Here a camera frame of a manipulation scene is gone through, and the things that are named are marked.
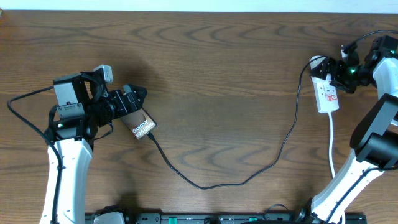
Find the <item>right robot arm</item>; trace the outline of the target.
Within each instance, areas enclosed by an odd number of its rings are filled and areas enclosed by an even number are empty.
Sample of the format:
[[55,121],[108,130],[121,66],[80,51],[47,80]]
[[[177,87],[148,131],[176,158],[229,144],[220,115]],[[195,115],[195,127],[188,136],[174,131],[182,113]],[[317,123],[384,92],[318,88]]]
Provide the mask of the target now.
[[354,40],[341,48],[340,60],[326,56],[310,59],[320,113],[338,109],[336,90],[353,94],[357,87],[372,85],[378,101],[355,128],[350,152],[331,182],[310,199],[295,217],[297,223],[344,223],[345,210],[362,190],[387,171],[397,170],[397,39],[389,30],[380,31],[364,62],[359,61]]

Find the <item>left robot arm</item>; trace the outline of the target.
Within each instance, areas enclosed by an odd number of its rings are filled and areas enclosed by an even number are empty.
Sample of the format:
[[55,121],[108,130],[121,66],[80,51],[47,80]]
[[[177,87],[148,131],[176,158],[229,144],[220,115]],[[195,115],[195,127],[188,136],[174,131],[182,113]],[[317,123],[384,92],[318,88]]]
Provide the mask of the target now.
[[86,179],[100,127],[142,109],[147,90],[132,84],[107,89],[111,72],[100,68],[53,81],[57,105],[45,130],[49,178],[41,223],[84,223]]

